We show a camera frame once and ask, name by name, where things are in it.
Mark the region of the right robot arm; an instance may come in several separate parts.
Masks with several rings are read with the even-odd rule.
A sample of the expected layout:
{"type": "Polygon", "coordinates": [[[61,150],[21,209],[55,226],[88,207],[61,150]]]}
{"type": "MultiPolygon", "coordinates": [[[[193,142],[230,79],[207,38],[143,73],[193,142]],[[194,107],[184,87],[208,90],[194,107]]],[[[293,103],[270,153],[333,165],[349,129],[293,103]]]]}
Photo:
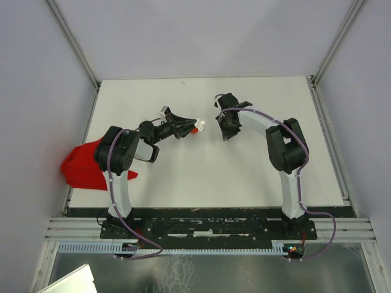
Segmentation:
{"type": "Polygon", "coordinates": [[[214,97],[214,107],[221,112],[216,120],[222,139],[228,141],[242,127],[250,128],[266,138],[268,157],[279,172],[282,185],[282,222],[280,231],[294,239],[302,233],[307,220],[302,202],[301,171],[309,161],[309,148],[297,119],[279,121],[260,112],[250,102],[240,103],[232,93],[214,97]]]}

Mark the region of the white earbud charging case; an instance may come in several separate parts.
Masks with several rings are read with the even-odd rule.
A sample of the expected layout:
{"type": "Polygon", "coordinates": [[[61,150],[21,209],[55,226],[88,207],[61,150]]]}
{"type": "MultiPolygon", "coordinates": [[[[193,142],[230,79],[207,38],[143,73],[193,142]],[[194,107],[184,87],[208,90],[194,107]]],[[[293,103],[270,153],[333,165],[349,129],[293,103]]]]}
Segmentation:
{"type": "Polygon", "coordinates": [[[201,119],[197,119],[196,122],[194,123],[194,126],[195,126],[196,130],[198,130],[198,131],[202,131],[204,129],[205,125],[206,125],[206,121],[201,120],[201,119]]]}

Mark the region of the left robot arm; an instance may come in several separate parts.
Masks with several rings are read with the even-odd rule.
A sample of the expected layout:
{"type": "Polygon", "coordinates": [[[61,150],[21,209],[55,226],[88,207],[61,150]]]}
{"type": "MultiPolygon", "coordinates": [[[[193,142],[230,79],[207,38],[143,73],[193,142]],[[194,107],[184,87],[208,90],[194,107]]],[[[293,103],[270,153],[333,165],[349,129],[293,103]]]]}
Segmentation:
{"type": "Polygon", "coordinates": [[[206,122],[184,118],[164,107],[159,118],[145,120],[135,130],[110,126],[94,152],[110,197],[108,213],[118,218],[114,231],[122,238],[134,234],[135,223],[127,217],[133,206],[128,192],[128,171],[136,159],[154,163],[159,154],[158,142],[169,137],[182,139],[193,131],[202,131],[206,122]]]}

